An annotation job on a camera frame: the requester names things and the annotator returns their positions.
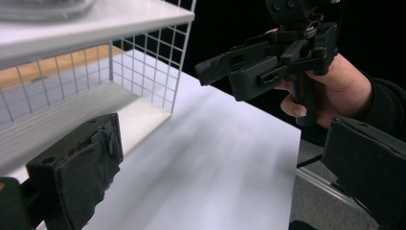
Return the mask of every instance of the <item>gray carpet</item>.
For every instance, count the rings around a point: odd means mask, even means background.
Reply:
[[[298,162],[321,154],[323,148],[301,142]],[[320,162],[305,167],[328,181],[334,175]],[[375,230],[376,222],[360,211],[337,199],[317,186],[296,176],[293,191],[291,220],[301,220],[320,230]]]

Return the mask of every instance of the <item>pistol grip handle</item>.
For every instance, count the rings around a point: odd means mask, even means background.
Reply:
[[[305,73],[298,75],[293,83],[293,101],[306,108],[304,117],[296,118],[301,127],[311,127],[317,123],[316,91],[314,81]]]

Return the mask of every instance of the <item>white table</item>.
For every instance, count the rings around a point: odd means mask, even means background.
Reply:
[[[184,75],[84,229],[287,229],[300,131]]]

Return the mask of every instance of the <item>human hand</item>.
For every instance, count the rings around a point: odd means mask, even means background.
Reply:
[[[307,75],[315,80],[317,94],[317,124],[329,128],[334,116],[361,118],[372,103],[370,81],[348,60],[338,54],[324,76],[315,76],[313,71]],[[282,81],[276,89],[287,90],[290,94],[282,101],[281,109],[292,117],[303,117],[306,108],[293,102],[292,84]]]

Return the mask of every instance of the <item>white wire mesh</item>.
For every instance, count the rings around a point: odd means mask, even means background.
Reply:
[[[195,0],[169,0],[194,10]],[[35,57],[0,69],[0,127],[106,81],[172,112],[191,23]]]

